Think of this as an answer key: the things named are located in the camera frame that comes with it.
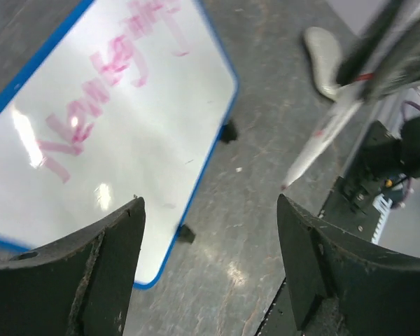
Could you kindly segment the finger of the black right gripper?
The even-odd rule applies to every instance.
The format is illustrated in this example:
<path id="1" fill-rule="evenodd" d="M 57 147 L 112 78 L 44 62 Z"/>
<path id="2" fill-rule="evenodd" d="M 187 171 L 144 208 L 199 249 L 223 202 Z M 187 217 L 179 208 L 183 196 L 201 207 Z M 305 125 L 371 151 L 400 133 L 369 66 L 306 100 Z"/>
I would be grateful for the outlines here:
<path id="1" fill-rule="evenodd" d="M 380 41 L 395 21 L 403 4 L 405 4 L 403 0 L 387 1 L 372 19 L 363 34 L 353 45 L 350 53 L 341 62 L 335 79 L 337 84 L 344 86 L 357 79 L 361 70 L 368 63 Z"/>
<path id="2" fill-rule="evenodd" d="M 420 1 L 405 1 L 362 70 L 370 72 L 360 93 L 364 102 L 420 84 Z"/>

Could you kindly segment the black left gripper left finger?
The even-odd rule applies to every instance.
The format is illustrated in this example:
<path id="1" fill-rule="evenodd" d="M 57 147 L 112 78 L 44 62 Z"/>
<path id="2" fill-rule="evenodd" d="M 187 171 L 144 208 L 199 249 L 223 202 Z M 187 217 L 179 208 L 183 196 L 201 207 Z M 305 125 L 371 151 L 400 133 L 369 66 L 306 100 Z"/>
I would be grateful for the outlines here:
<path id="1" fill-rule="evenodd" d="M 0 260 L 0 335 L 122 335 L 146 222 L 141 197 Z"/>

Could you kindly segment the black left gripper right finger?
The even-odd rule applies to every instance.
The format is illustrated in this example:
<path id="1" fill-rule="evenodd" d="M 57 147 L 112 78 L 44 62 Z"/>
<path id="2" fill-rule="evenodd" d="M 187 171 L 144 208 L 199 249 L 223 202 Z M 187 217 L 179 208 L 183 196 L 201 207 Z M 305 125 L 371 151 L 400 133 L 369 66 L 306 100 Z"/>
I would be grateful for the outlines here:
<path id="1" fill-rule="evenodd" d="M 337 298 L 351 335 L 420 335 L 420 258 L 356 237 L 285 195 L 278 197 L 276 215 L 299 331 L 322 301 Z"/>

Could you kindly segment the magenta capped whiteboard marker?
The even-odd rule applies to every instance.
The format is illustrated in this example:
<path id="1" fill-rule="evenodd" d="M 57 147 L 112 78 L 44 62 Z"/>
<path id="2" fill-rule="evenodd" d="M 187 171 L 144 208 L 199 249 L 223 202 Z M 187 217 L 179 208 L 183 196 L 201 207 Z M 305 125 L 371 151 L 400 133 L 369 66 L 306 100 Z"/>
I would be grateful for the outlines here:
<path id="1" fill-rule="evenodd" d="M 353 83 L 343 89 L 339 99 L 319 121 L 314 133 L 286 172 L 281 182 L 282 191 L 287 189 L 308 170 L 316 158 L 329 147 L 335 137 L 363 105 L 363 99 L 360 98 L 362 89 L 363 84 L 361 83 Z"/>

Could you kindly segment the blue framed whiteboard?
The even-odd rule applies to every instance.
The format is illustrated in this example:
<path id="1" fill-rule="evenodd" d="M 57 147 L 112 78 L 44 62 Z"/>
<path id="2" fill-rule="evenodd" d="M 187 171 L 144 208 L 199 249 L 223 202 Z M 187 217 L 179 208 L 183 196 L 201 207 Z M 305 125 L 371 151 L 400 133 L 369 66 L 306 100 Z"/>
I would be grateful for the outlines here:
<path id="1" fill-rule="evenodd" d="M 152 288 L 238 91 L 201 1 L 79 1 L 0 91 L 0 248 L 142 197 L 134 287 Z"/>

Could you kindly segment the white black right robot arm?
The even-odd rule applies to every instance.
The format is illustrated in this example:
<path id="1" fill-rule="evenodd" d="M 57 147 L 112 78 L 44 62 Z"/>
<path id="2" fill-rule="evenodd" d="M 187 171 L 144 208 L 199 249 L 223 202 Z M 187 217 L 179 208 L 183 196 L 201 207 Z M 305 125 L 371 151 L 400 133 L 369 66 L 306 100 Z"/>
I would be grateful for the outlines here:
<path id="1" fill-rule="evenodd" d="M 414 14 L 408 20 L 390 45 L 384 44 L 397 19 L 407 18 L 408 15 L 402 11 L 405 4 L 405 1 L 388 1 L 339 66 L 336 82 L 350 84 L 358 79 L 372 56 L 379 55 L 371 77 L 360 91 L 364 102 L 420 84 L 420 14 Z M 385 158 L 389 164 L 379 164 L 380 172 L 399 169 L 409 177 L 420 178 L 420 117 L 402 126 L 401 139 Z"/>

